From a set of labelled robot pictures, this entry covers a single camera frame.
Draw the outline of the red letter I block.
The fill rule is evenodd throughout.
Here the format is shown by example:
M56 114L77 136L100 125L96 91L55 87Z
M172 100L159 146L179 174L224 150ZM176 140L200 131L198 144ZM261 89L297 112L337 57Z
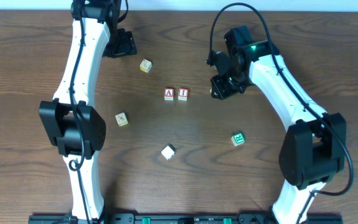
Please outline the red letter I block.
M178 90L178 100L187 101L188 100L188 94L189 94L189 89L180 88Z

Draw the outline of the red letter A block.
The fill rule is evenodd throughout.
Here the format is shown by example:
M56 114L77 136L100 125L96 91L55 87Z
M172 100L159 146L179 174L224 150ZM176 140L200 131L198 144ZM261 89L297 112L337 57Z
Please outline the red letter A block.
M165 101L173 101L174 100L174 89L166 88L164 89L164 100Z

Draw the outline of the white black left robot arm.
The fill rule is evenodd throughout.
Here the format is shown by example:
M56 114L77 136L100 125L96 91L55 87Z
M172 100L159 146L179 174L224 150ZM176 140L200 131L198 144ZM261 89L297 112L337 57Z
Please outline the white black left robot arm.
M118 26L127 16L121 5L118 0L71 4L73 37L67 65L52 100L40 102L39 116L69 171L73 208L68 215L33 215L29 223L110 222L98 172L106 123L94 100L102 59L137 53L132 33Z

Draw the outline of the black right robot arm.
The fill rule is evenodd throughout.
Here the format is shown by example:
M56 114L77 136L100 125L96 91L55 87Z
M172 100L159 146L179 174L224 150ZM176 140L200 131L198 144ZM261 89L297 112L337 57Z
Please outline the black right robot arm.
M344 168L346 121L316 104L268 41L256 42L246 26L224 35L228 53L211 52L211 96L220 100L257 86L281 119L286 135L279 153L285 178L264 223L342 223L339 215L308 214L314 197Z

